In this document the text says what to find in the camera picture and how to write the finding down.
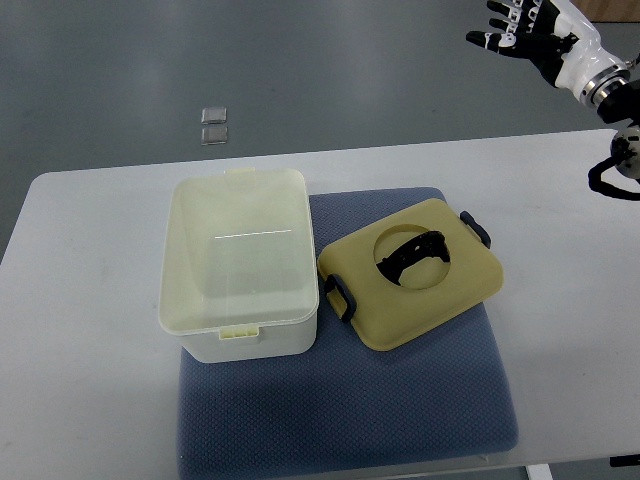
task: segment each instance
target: blue mat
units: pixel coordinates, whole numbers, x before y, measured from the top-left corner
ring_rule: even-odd
[[[432,197],[443,199],[432,188],[311,196],[316,255]],[[316,342],[301,355],[202,364],[182,351],[183,479],[273,478],[488,454],[513,448],[517,436],[482,304],[390,352],[364,346],[322,296]]]

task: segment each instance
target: black clip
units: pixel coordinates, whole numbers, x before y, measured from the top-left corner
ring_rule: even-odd
[[[440,257],[447,263],[451,261],[442,233],[436,230],[421,233],[398,247],[376,266],[387,280],[400,285],[402,272],[426,257]]]
[[[460,220],[469,225],[469,227],[471,227],[471,229],[476,232],[476,235],[480,237],[480,241],[485,247],[491,248],[491,237],[489,236],[487,231],[482,228],[482,226],[480,226],[478,222],[476,222],[476,220],[471,216],[469,212],[462,212],[460,214]]]
[[[353,318],[353,314],[356,313],[356,309],[358,308],[356,299],[353,297],[353,295],[351,295],[351,292],[344,284],[342,278],[340,278],[339,275],[328,275],[327,279],[324,282],[324,295],[329,295],[329,293],[334,289],[338,290],[338,293],[344,300],[344,303],[347,305],[347,308],[340,317],[340,320],[342,320],[344,323],[350,322]]]

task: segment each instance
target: white table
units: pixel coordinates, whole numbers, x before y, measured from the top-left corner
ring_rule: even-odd
[[[309,193],[434,186],[490,232],[486,302],[520,428],[510,452],[367,478],[600,458],[640,446],[640,205],[592,193],[613,132],[50,173],[0,265],[0,465],[21,479],[173,479],[180,348],[157,323],[173,187],[293,167]]]

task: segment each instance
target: robotic arm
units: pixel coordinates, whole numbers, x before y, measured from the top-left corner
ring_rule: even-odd
[[[632,121],[614,137],[611,157],[589,172],[589,186],[610,197],[640,200],[640,193],[601,178],[615,166],[640,183],[640,81],[629,82],[640,57],[623,62],[604,50],[598,31],[569,0],[511,0],[508,5],[489,0],[487,6],[504,17],[489,21],[504,33],[469,32],[469,42],[531,60],[549,84],[571,90],[576,100],[596,108],[605,123]]]

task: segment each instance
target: gray floor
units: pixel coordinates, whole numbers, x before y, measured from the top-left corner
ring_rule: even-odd
[[[29,184],[49,171],[603,127],[528,62],[465,42],[485,28],[484,4],[3,2],[0,255]],[[637,56],[640,24],[598,28],[608,50]],[[228,108],[226,145],[200,145],[210,105]],[[552,471],[556,480],[640,477],[606,459]]]

